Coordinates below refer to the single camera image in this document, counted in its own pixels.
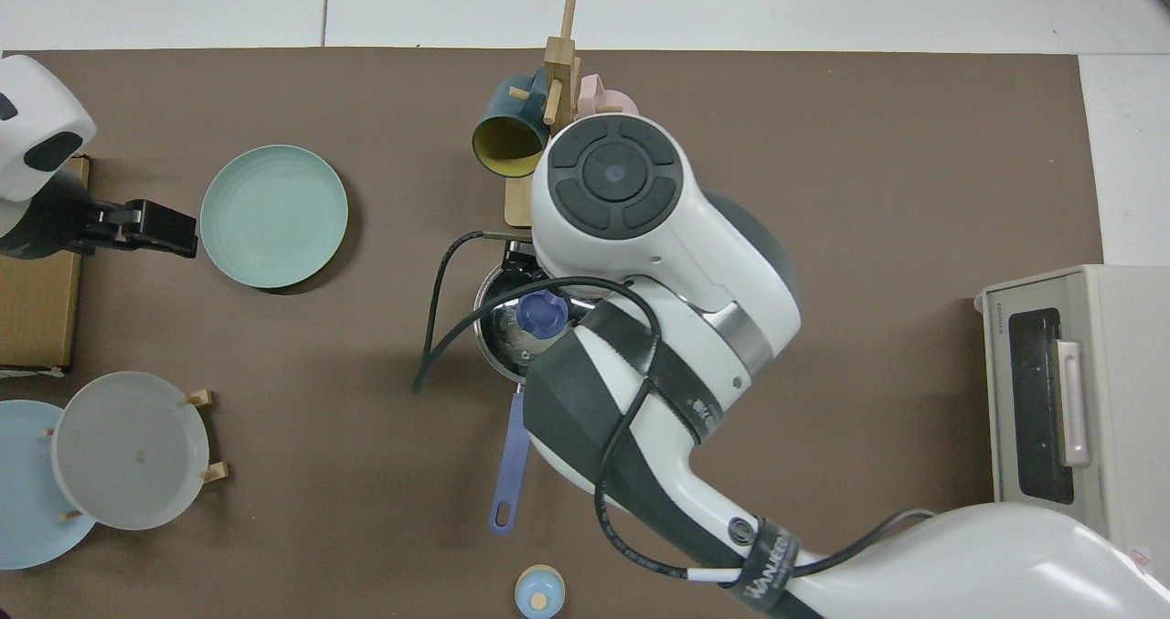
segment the green plate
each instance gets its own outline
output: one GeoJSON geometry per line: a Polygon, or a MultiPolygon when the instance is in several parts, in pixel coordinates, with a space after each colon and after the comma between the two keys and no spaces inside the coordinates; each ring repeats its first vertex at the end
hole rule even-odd
{"type": "Polygon", "coordinates": [[[304,281],[333,257],[350,211],[345,188],[321,157],[264,145],[230,160],[199,211],[207,256],[250,287],[304,281]]]}

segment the oven window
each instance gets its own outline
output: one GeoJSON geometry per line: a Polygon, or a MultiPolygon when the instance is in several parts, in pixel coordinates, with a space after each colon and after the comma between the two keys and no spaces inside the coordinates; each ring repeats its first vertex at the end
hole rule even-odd
{"type": "Polygon", "coordinates": [[[1016,461],[1020,490],[1062,504],[1073,502],[1073,469],[1061,466],[1057,446],[1057,357],[1060,311],[1044,309],[1007,319],[1016,403],[1016,461]]]}

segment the toaster oven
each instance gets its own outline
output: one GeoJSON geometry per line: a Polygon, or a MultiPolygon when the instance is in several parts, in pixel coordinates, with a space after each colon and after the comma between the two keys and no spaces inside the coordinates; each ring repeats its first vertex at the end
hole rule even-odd
{"type": "Polygon", "coordinates": [[[1078,266],[983,289],[997,501],[1170,568],[1170,268],[1078,266]]]}

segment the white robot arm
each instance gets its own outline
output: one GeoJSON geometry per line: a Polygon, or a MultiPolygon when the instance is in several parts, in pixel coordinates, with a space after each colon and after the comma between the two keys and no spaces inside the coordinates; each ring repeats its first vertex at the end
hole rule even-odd
{"type": "Polygon", "coordinates": [[[85,108],[28,56],[0,60],[0,255],[44,257],[159,249],[195,256],[195,220],[146,199],[91,199],[63,164],[97,128],[85,108]]]}
{"type": "Polygon", "coordinates": [[[627,558],[722,583],[769,617],[1170,618],[1170,593],[1128,557],[1032,507],[964,508],[827,559],[801,551],[688,463],[799,328],[780,245],[748,211],[703,193],[677,140],[641,116],[594,115],[560,131],[531,199],[550,276],[625,284],[534,363],[524,424],[544,459],[594,494],[627,558]],[[700,568],[631,549],[603,497],[700,568]]]}

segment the velcro strap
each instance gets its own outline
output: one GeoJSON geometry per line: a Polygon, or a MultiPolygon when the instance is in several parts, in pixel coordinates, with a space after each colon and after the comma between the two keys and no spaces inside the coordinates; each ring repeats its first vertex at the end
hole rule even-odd
{"type": "MultiPolygon", "coordinates": [[[[646,324],[610,302],[598,303],[580,324],[597,332],[631,367],[646,373],[654,339],[646,324]]],[[[723,407],[707,383],[668,344],[659,345],[648,376],[670,411],[689,428],[696,443],[706,441],[723,424],[723,407]]]]}
{"type": "Polygon", "coordinates": [[[800,539],[760,517],[759,536],[743,563],[731,596],[758,613],[769,613],[785,596],[784,585],[792,577],[800,539]]]}

